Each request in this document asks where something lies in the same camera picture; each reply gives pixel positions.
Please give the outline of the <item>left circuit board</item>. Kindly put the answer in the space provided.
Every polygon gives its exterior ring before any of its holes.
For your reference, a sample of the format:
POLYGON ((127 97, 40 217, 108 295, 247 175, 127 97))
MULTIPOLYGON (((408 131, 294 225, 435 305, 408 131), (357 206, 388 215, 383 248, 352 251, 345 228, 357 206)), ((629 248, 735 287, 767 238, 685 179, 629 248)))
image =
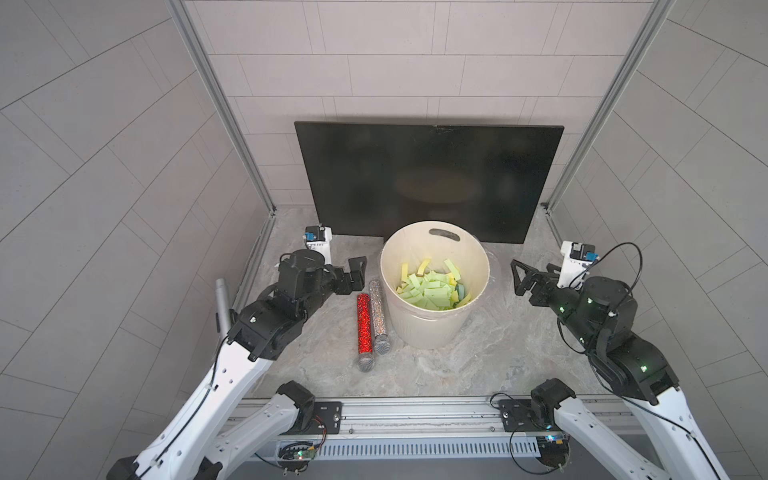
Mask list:
POLYGON ((277 451, 277 465, 285 472, 302 473, 315 459, 318 450, 319 448, 315 444, 308 441, 287 444, 277 451))

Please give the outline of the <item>left aluminium frame post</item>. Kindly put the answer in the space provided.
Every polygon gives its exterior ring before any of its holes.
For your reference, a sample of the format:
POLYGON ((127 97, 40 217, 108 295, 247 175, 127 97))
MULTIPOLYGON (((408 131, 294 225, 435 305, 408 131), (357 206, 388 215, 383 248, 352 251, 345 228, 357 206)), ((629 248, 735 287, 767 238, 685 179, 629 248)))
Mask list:
POLYGON ((182 41, 201 77, 202 83, 221 118, 223 127, 231 140, 233 147, 239 155, 257 193, 264 202, 269 215, 274 217, 277 207, 258 170, 254 157, 245 141, 242 130, 238 125, 230 102, 224 94, 222 86, 209 59, 209 55, 193 24, 185 2, 180 0, 167 0, 166 5, 171 18, 179 31, 182 41))

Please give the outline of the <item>silver glitter tube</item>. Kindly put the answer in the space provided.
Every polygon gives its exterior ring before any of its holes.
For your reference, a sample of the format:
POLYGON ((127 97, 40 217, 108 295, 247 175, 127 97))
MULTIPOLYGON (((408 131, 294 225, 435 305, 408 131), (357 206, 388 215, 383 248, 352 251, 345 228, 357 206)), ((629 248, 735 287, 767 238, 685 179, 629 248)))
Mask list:
POLYGON ((378 278, 370 281, 369 294, 374 351, 378 355, 386 355, 391 351, 391 341, 386 329, 384 298, 378 278))

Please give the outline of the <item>right aluminium frame post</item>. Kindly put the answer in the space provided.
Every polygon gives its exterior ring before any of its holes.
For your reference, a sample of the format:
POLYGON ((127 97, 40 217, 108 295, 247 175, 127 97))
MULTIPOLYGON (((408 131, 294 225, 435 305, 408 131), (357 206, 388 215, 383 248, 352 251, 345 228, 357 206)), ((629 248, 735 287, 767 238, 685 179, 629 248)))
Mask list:
POLYGON ((656 0, 652 2, 648 14, 643 20, 637 35, 630 44, 607 92, 601 99, 584 134, 566 164, 560 179, 554 187, 552 195, 543 204, 547 215, 551 216, 560 203, 566 189, 575 177, 575 174, 589 153, 589 150, 592 148, 594 141, 603 129, 610 114, 621 99, 633 74, 640 66, 675 3, 675 0, 656 0))

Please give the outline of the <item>red glitter tube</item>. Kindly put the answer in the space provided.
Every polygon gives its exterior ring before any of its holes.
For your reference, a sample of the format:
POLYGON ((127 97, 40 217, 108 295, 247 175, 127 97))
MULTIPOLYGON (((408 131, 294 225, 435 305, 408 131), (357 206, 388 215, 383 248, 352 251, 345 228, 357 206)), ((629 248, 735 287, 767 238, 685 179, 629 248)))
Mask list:
POLYGON ((373 333, 370 313, 370 296, 360 293, 357 296, 357 339, 358 367, 361 372, 370 372, 375 365, 373 333))

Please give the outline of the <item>right circuit board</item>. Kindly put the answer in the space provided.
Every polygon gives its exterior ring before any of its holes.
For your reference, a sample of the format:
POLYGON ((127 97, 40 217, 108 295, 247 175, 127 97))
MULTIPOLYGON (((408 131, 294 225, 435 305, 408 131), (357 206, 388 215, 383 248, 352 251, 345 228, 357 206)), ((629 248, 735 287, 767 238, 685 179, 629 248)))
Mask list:
POLYGON ((562 470, 567 466, 571 455, 568 438, 546 435, 537 437, 536 440, 540 454, 538 461, 544 466, 545 472, 562 470))

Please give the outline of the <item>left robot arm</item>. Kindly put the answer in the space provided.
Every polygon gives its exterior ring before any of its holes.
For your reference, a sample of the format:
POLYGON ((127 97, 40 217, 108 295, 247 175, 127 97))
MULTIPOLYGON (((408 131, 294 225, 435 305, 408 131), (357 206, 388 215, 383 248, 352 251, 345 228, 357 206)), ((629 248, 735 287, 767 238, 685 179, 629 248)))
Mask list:
POLYGON ((209 372, 163 432, 141 453, 119 459, 110 479, 225 479, 264 445, 315 424, 315 397, 296 381, 281 385, 256 413, 224 427, 245 394, 333 295, 360 292, 366 257, 343 269, 314 250, 282 255, 279 278, 236 315, 209 372))

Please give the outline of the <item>discarded sticky notes pile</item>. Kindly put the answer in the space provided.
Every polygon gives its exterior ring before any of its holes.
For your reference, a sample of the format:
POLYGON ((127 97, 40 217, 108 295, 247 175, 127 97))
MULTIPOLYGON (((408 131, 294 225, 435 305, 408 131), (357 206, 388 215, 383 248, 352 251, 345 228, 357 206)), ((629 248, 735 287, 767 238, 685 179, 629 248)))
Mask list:
POLYGON ((410 305, 430 311, 454 310, 469 304, 474 297, 457 265, 445 259, 443 267, 433 269, 430 258, 422 260, 415 270, 402 263, 396 294, 410 305))

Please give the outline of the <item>cream waste bin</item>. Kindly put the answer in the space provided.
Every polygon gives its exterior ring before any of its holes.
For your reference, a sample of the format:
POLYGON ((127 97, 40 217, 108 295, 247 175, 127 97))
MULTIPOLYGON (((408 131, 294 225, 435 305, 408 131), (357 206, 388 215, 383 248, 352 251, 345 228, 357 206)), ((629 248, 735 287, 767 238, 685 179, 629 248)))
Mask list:
POLYGON ((491 289, 491 261, 481 243, 460 227, 438 221, 422 221, 395 232, 384 244, 379 260, 389 318, 400 338, 419 349, 436 349, 450 343, 474 309, 491 289), (448 311, 424 310, 402 300, 395 292, 400 283, 402 263, 415 270, 431 259, 431 267, 443 270, 451 259, 461 271, 464 284, 474 299, 448 311))

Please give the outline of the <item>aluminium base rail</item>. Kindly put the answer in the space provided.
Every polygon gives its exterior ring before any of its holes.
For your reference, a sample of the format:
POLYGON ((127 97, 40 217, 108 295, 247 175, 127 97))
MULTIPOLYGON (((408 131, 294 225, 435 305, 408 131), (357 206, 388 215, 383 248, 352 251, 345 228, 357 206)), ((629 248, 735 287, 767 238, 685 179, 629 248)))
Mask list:
POLYGON ((545 471, 536 438, 546 435, 568 438, 570 459, 587 451, 553 415, 508 394, 320 398, 307 427, 268 438, 253 457, 277 464, 280 447, 308 441, 319 448, 315 461, 511 458, 545 471))

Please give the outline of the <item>aluminium frame post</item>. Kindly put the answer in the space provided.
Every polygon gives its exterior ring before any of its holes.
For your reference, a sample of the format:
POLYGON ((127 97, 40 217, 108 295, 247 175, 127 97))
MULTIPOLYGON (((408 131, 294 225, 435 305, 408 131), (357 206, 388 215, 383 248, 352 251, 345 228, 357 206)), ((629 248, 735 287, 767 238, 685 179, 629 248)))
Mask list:
POLYGON ((221 118, 223 127, 231 140, 233 147, 239 155, 257 193, 264 202, 269 215, 274 217, 277 207, 258 170, 254 157, 245 141, 242 130, 238 125, 230 102, 224 94, 222 86, 209 59, 209 55, 193 24, 185 2, 180 0, 167 0, 166 5, 171 18, 179 31, 182 41, 201 77, 202 83, 221 118))
POLYGON ((637 35, 630 44, 607 92, 601 99, 584 134, 566 164, 560 179, 554 187, 552 195, 543 204, 547 215, 551 216, 560 203, 566 189, 575 177, 575 174, 589 153, 589 150, 592 148, 594 141, 603 129, 610 114, 621 99, 633 74, 640 66, 675 3, 675 0, 656 0, 652 2, 648 14, 643 20, 637 35))

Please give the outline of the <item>circuit board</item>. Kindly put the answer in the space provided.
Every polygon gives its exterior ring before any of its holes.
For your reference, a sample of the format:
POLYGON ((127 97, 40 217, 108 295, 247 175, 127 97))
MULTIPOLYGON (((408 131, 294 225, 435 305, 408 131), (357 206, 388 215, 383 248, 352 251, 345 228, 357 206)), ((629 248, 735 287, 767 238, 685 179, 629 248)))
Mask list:
POLYGON ((537 437, 536 440, 540 454, 538 461, 544 466, 545 472, 562 470, 567 466, 571 455, 568 438, 546 435, 537 437))
POLYGON ((318 450, 319 448, 315 444, 308 441, 287 444, 277 451, 277 465, 285 472, 302 473, 315 459, 318 450))

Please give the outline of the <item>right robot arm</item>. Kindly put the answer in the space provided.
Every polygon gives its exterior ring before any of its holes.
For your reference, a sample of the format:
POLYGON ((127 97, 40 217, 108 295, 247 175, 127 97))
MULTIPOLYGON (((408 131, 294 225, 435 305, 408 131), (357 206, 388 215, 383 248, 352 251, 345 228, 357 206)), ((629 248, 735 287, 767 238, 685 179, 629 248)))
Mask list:
POLYGON ((725 479, 728 474, 699 428, 679 379, 663 353, 633 333, 637 310, 623 281, 602 276, 580 287, 559 287, 560 269, 541 271, 511 263, 518 296, 552 310, 560 330, 568 330, 605 388, 624 402, 655 450, 654 466, 585 406, 559 379, 531 392, 531 406, 543 427, 575 439, 619 479, 725 479))

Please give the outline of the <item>black flat monitor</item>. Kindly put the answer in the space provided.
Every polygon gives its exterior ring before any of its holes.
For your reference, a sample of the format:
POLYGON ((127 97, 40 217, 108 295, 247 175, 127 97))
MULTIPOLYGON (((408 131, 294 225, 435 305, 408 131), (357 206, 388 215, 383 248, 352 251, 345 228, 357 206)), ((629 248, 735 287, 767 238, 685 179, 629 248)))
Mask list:
POLYGON ((321 224, 388 238, 421 221, 521 244, 561 125, 294 124, 321 224))

